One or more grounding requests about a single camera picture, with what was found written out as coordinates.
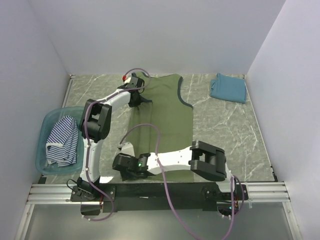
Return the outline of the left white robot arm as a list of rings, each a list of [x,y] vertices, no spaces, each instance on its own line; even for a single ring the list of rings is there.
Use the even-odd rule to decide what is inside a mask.
[[[139,106],[145,101],[140,95],[144,88],[142,78],[124,76],[123,85],[112,94],[85,103],[79,125],[84,145],[83,164],[76,185],[88,201],[94,201],[102,194],[99,188],[100,157],[103,142],[110,133],[112,113],[125,105]]]

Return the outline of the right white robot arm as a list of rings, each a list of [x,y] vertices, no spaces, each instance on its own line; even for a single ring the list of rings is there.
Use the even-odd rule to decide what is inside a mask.
[[[174,188],[185,190],[187,185],[167,183],[166,173],[190,171],[213,182],[216,189],[208,190],[206,194],[213,196],[215,201],[237,200],[236,177],[228,169],[225,151],[219,147],[197,140],[192,142],[192,146],[164,153],[148,152],[135,156],[130,143],[122,144],[119,150],[112,169],[120,172],[123,181],[161,174],[166,197],[170,199]]]

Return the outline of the olive green tank top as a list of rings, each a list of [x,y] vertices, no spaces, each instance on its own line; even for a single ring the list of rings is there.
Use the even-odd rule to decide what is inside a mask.
[[[131,108],[125,140],[133,145],[136,156],[145,153],[175,152],[193,141],[193,106],[181,97],[183,77],[171,74],[148,78],[132,74],[148,86],[140,92],[146,101]]]

